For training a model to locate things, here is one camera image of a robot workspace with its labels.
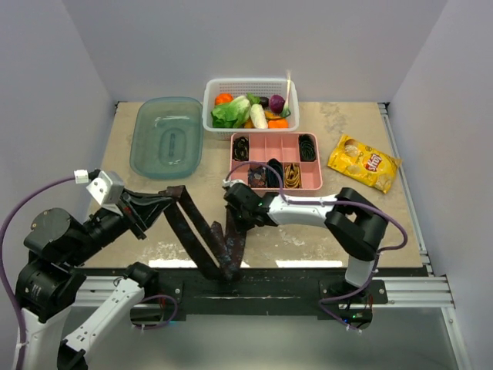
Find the dark patterned necktie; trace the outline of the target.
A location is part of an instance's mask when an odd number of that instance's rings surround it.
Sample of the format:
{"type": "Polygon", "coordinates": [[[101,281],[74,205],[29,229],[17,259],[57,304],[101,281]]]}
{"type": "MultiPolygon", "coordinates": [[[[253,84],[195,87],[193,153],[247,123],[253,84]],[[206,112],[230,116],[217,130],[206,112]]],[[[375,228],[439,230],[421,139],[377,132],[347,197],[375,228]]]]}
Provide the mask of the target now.
{"type": "Polygon", "coordinates": [[[235,225],[226,212],[226,226],[208,224],[185,186],[167,187],[159,192],[170,199],[164,215],[184,250],[207,280],[238,281],[247,233],[235,225]]]}

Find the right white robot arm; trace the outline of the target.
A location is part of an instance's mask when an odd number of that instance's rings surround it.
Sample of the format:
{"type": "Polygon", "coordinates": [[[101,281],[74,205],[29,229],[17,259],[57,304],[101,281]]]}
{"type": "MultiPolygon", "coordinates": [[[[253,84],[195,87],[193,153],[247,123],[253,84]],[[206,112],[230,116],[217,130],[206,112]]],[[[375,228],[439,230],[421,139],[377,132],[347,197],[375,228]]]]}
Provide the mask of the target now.
{"type": "Polygon", "coordinates": [[[362,302],[371,292],[367,281],[388,221],[356,190],[344,187],[326,197],[294,197],[279,192],[260,196],[242,180],[225,180],[224,200],[235,225],[254,227],[304,225],[329,230],[348,254],[343,293],[348,301],[362,302]]]}

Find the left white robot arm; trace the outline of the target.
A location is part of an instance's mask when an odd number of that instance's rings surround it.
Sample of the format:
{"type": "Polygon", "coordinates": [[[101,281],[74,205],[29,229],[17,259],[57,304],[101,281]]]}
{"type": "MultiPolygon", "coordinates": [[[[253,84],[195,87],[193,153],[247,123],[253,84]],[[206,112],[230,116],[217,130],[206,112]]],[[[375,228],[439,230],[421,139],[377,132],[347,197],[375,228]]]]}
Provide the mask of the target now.
{"type": "Polygon", "coordinates": [[[23,369],[87,369],[96,344],[132,307],[159,297],[157,271],[136,262],[124,271],[113,293],[89,319],[70,335],[62,334],[86,280],[79,267],[126,231],[145,239],[146,230],[172,203],[162,194],[124,190],[116,212],[100,208],[83,224],[58,207],[41,212],[33,220],[24,240],[29,262],[15,287],[25,322],[19,332],[18,350],[23,369]]]}

